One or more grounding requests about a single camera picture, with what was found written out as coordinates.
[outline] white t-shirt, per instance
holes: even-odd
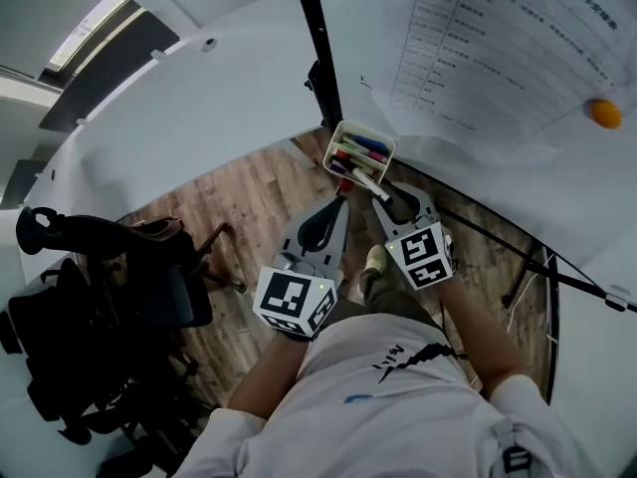
[[[526,376],[505,380],[489,402],[453,357],[418,362],[437,329],[374,314],[325,329],[297,384],[266,423],[213,411],[176,473],[224,476],[488,477],[507,418],[518,446],[556,476],[576,476],[572,443]]]

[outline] white ceiling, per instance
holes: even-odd
[[[40,76],[100,0],[0,0],[0,65]]]

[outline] office chair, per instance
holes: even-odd
[[[49,225],[45,226],[37,220],[37,216],[46,217]],[[82,253],[101,260],[111,260],[122,253],[127,254],[127,262],[140,278],[143,263],[154,273],[157,266],[176,267],[196,296],[200,297],[201,289],[195,288],[194,277],[214,281],[222,287],[232,287],[239,293],[246,290],[242,282],[227,280],[208,271],[203,261],[205,255],[211,253],[211,246],[222,232],[229,233],[232,227],[228,223],[220,224],[206,239],[201,247],[194,248],[192,237],[183,230],[181,221],[174,218],[163,218],[138,226],[126,226],[95,216],[65,216],[48,207],[32,209],[25,207],[16,224],[16,236],[22,251],[35,255],[43,248]],[[178,278],[176,271],[167,274],[170,283]]]
[[[103,317],[92,285],[71,259],[48,273],[57,276],[54,287],[9,301],[11,342],[19,339],[28,356],[34,406],[45,421],[62,419],[60,433],[80,445],[91,441],[92,432],[141,424],[154,457],[174,471],[194,442],[184,426],[196,422],[185,377],[196,373],[198,363],[190,358],[185,375],[177,377],[166,358],[183,362],[184,356],[170,348],[168,332],[135,322],[139,314],[120,318],[118,326]],[[91,405],[99,411],[85,414]]]

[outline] black pole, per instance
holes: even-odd
[[[548,260],[548,269],[557,274],[557,257],[555,254]],[[559,352],[559,282],[554,278],[548,278],[548,298],[550,299],[550,324],[548,325],[546,334],[548,339],[548,348],[550,349],[548,357],[548,380],[546,381],[546,403],[550,404],[553,396],[553,384],[555,382],[555,368],[557,367],[557,353]]]
[[[446,207],[442,207],[440,205],[436,205],[436,209],[438,210],[440,214],[449,216],[450,218],[455,219],[459,223],[462,223],[463,225],[471,228],[472,230],[475,230],[476,232],[484,235],[485,237],[491,239],[492,241],[496,241],[500,246],[507,248],[509,251],[514,252],[516,255],[519,255],[523,259],[527,258],[527,253],[525,253],[522,250],[519,250],[513,244],[509,244],[507,241],[505,241],[504,239],[501,239],[497,235],[492,234],[491,232],[489,232],[489,230],[485,230],[481,226],[476,225],[473,221],[469,221],[468,219],[463,218],[459,214],[456,214],[455,212],[447,209]],[[537,261],[533,258],[529,259],[529,262],[534,262],[537,264]]]
[[[499,217],[501,220],[506,221],[506,222],[507,222],[507,223],[509,223],[512,227],[514,227],[514,228],[518,229],[518,230],[519,230],[520,232],[522,232],[523,234],[528,235],[531,239],[535,239],[535,237],[534,237],[534,236],[530,235],[530,234],[529,234],[529,233],[528,233],[528,232],[527,232],[524,228],[522,228],[520,225],[518,225],[518,224],[514,223],[514,222],[513,222],[513,221],[511,221],[509,218],[505,218],[502,214],[497,213],[496,211],[494,211],[493,209],[491,209],[490,207],[488,207],[488,206],[487,206],[487,205],[485,205],[484,203],[479,202],[478,200],[476,200],[476,199],[472,198],[471,196],[466,195],[466,194],[465,194],[465,193],[463,193],[462,191],[459,191],[459,190],[458,190],[458,189],[456,189],[455,187],[453,187],[453,186],[451,186],[451,185],[447,184],[446,182],[443,182],[442,180],[439,180],[439,179],[437,179],[436,177],[431,176],[429,173],[426,173],[426,172],[424,172],[424,171],[422,171],[422,170],[419,170],[418,168],[414,168],[412,165],[410,165],[410,164],[408,164],[408,163],[406,163],[406,162],[404,162],[404,161],[401,161],[400,159],[397,159],[397,158],[395,158],[395,157],[392,159],[392,161],[393,161],[393,162],[397,162],[397,163],[399,163],[399,164],[403,165],[405,168],[408,168],[408,169],[410,169],[411,171],[413,171],[413,172],[415,172],[415,173],[417,173],[417,174],[419,174],[419,175],[422,175],[423,177],[427,177],[427,178],[428,178],[428,179],[430,179],[432,182],[435,182],[436,184],[440,184],[441,186],[446,187],[447,189],[449,189],[449,190],[453,191],[454,193],[459,194],[459,195],[460,195],[460,196],[462,196],[463,198],[466,198],[466,199],[468,199],[468,200],[471,200],[473,203],[475,203],[475,204],[476,204],[476,205],[478,205],[479,207],[482,207],[483,209],[485,209],[485,210],[486,210],[486,211],[488,211],[489,213],[493,214],[494,216]],[[457,216],[455,213],[453,213],[453,212],[449,211],[448,209],[447,209],[447,211],[448,211],[448,212],[447,212],[447,214],[448,214],[449,216],[451,216],[452,218],[454,218],[454,217],[456,217],[456,216]],[[495,240],[496,242],[499,242],[499,244],[501,244],[502,246],[505,246],[507,249],[509,249],[509,250],[513,251],[513,252],[514,252],[514,253],[516,253],[517,255],[520,255],[521,257],[523,257],[523,256],[524,256],[524,252],[521,252],[520,250],[517,250],[516,248],[514,248],[514,247],[513,247],[513,246],[511,246],[511,245],[506,246],[506,245],[505,245],[505,244],[503,244],[502,242],[498,241],[497,236],[494,236],[492,233],[488,232],[488,231],[487,231],[487,230],[485,230],[485,229],[481,229],[481,227],[479,227],[478,225],[473,225],[473,226],[468,225],[468,226],[469,226],[470,228],[473,228],[474,230],[476,230],[476,231],[478,231],[478,232],[482,233],[483,235],[485,235],[486,237],[488,237],[488,238],[490,238],[490,239],[494,239],[494,238],[495,238],[494,240]],[[572,267],[573,269],[577,269],[574,265],[572,265],[570,262],[568,262],[568,260],[566,260],[564,257],[560,256],[558,253],[555,253],[555,256],[556,256],[556,257],[558,257],[558,258],[559,258],[562,262],[565,262],[566,264],[568,264],[568,265],[569,265],[570,267]],[[586,273],[584,273],[584,272],[582,272],[582,271],[579,271],[579,270],[577,270],[577,272],[578,272],[581,276],[583,276],[586,280],[588,280],[590,283],[593,283],[593,284],[595,283],[595,282],[592,280],[592,278],[589,278],[588,276],[586,276]]]
[[[535,250],[537,250],[538,244],[539,243],[535,239],[531,238],[531,244],[529,245],[529,250],[527,251],[527,255],[525,256],[525,259],[522,262],[522,267],[520,268],[520,271],[518,272],[518,275],[516,276],[516,279],[514,280],[514,284],[512,285],[511,289],[502,296],[502,307],[505,310],[508,310],[511,307],[511,304],[516,298],[516,295],[518,294],[518,290],[520,289],[520,285],[522,284],[522,280],[525,278],[525,274],[529,270],[529,260],[533,258],[533,255],[535,254]]]
[[[318,58],[318,62],[312,66],[308,74],[310,87],[317,98],[325,125],[333,132],[342,120],[342,109],[322,6],[320,0],[301,0],[301,5]]]
[[[529,263],[529,271],[533,273],[538,273],[539,275],[542,275],[546,278],[554,279],[558,281],[559,283],[568,285],[569,287],[572,287],[573,289],[580,290],[582,292],[590,294],[591,296],[595,296],[603,300],[606,299],[606,291],[604,291],[602,288],[587,282],[582,282],[581,280],[577,280],[576,278],[571,278],[570,276],[562,275],[557,272],[551,271],[550,269],[546,268],[543,265]],[[609,305],[610,308],[612,308],[613,310],[617,310],[618,312],[623,312],[625,310],[625,308],[619,305],[615,305],[615,304],[613,305],[614,306]]]

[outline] paper sheet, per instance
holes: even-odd
[[[384,0],[384,17],[402,44],[393,64],[378,60],[382,113],[399,135],[473,156],[528,147],[633,81],[635,16],[622,0]]]

